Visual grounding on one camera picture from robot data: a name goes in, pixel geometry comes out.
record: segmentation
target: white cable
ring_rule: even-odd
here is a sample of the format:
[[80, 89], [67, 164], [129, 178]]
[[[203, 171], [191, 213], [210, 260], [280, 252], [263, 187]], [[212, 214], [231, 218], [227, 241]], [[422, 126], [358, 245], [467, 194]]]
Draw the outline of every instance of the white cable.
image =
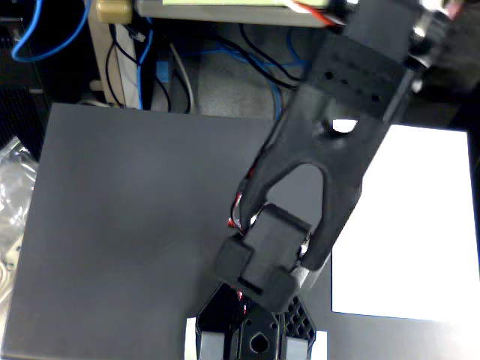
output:
[[175, 48], [175, 45], [173, 45], [173, 43], [170, 43], [170, 49], [172, 50], [173, 57], [175, 58], [175, 61], [177, 62], [178, 67], [180, 68], [181, 75], [185, 80], [185, 85], [187, 86], [187, 90], [188, 90], [188, 97], [190, 98], [190, 112], [192, 112], [195, 107], [195, 101], [194, 101], [194, 92], [192, 91], [192, 85], [190, 84], [190, 79], [188, 78], [187, 71], [185, 70], [185, 66], [183, 66], [183, 61], [180, 58], [180, 55], [177, 52], [177, 49]]
[[90, 99], [80, 100], [78, 104], [93, 105], [94, 107], [111, 107], [108, 103], [101, 103], [100, 101]]
[[280, 2], [288, 7], [290, 10], [295, 11], [296, 13], [299, 14], [309, 14], [310, 12], [299, 6], [296, 2], [293, 0], [280, 0]]

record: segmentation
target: white paper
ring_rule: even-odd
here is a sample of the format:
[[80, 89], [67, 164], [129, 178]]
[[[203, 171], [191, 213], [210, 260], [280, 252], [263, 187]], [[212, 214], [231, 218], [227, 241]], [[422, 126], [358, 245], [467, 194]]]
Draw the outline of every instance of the white paper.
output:
[[332, 253], [332, 310], [479, 319], [467, 135], [392, 126]]
[[310, 360], [327, 360], [328, 359], [328, 334], [327, 331], [317, 331], [315, 334], [315, 342], [312, 346], [312, 355]]

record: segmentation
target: gray table surface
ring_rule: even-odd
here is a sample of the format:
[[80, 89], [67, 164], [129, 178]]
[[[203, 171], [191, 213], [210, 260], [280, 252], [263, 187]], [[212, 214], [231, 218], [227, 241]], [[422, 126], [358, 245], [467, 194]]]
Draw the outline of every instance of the gray table surface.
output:
[[[2, 358], [182, 359], [185, 319], [218, 285], [230, 204], [270, 126], [56, 104]], [[330, 360], [480, 359], [451, 325], [332, 313], [330, 265], [301, 297]]]

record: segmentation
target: red wire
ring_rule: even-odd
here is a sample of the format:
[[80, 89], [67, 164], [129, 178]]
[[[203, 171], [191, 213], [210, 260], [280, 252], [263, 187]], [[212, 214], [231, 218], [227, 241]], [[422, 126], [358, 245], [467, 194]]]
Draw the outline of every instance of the red wire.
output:
[[295, 1], [295, 3], [305, 11], [308, 11], [312, 16], [325, 24], [325, 26], [335, 26], [335, 22], [331, 21], [327, 16], [320, 13], [317, 9], [314, 9], [310, 5], [302, 4], [301, 2]]

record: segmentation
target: blue cable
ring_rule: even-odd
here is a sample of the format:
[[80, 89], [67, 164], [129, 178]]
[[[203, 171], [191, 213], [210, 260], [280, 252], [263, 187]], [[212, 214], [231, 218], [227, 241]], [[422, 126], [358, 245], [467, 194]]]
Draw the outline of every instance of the blue cable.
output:
[[85, 12], [83, 13], [83, 16], [82, 16], [82, 19], [80, 20], [80, 23], [76, 27], [73, 34], [64, 43], [61, 43], [57, 47], [54, 47], [53, 49], [51, 49], [51, 50], [49, 50], [49, 51], [47, 51], [43, 54], [33, 55], [31, 58], [23, 58], [21, 56], [18, 56], [17, 53], [23, 47], [23, 45], [25, 45], [25, 43], [27, 42], [27, 40], [30, 38], [33, 31], [37, 27], [38, 20], [40, 19], [40, 13], [41, 13], [41, 10], [42, 10], [43, 2], [44, 2], [44, 0], [36, 0], [35, 12], [34, 12], [34, 15], [33, 15], [33, 19], [31, 20], [30, 25], [28, 26], [27, 31], [25, 32], [23, 37], [20, 39], [20, 41], [18, 43], [16, 43], [16, 45], [12, 49], [11, 55], [12, 55], [13, 60], [15, 60], [16, 62], [38, 62], [40, 60], [48, 58], [49, 56], [55, 55], [56, 53], [58, 53], [59, 51], [63, 50], [65, 47], [70, 45], [70, 43], [73, 40], [75, 40], [77, 35], [82, 31], [82, 28], [85, 25], [85, 23], [87, 21], [87, 17], [89, 15], [90, 5], [92, 5], [92, 0], [88, 0], [87, 4], [85, 6]]
[[[152, 19], [147, 17], [147, 21], [152, 24]], [[147, 55], [149, 54], [150, 48], [152, 47], [153, 41], [153, 30], [150, 30], [148, 33], [148, 41], [143, 50], [142, 55], [140, 56], [139, 63], [140, 65], [136, 68], [136, 85], [138, 87], [138, 108], [139, 110], [143, 110], [143, 96], [142, 96], [142, 65], [145, 61]]]
[[286, 33], [286, 47], [288, 47], [288, 51], [290, 51], [290, 55], [293, 57], [293, 60], [295, 60], [296, 62], [303, 62], [303, 63], [305, 63], [303, 60], [300, 59], [299, 54], [297, 54], [297, 52], [296, 52], [295, 49], [293, 48], [293, 44], [292, 44], [292, 32], [293, 32], [293, 29], [291, 28], [291, 29]]
[[[248, 64], [248, 61], [240, 55], [238, 52], [232, 49], [227, 49], [225, 46], [222, 44], [219, 44], [220, 49], [226, 53], [227, 55], [232, 56], [233, 58], [244, 62]], [[259, 65], [264, 71], [269, 72], [269, 70], [266, 68], [265, 64], [263, 64], [260, 60], [258, 60], [255, 56], [252, 54], [249, 54], [252, 60], [256, 62], [257, 65]], [[270, 85], [271, 92], [274, 95], [274, 105], [275, 105], [275, 119], [278, 121], [280, 120], [281, 117], [281, 98], [280, 98], [280, 90], [278, 90], [278, 87], [270, 80], [268, 80], [268, 84]]]

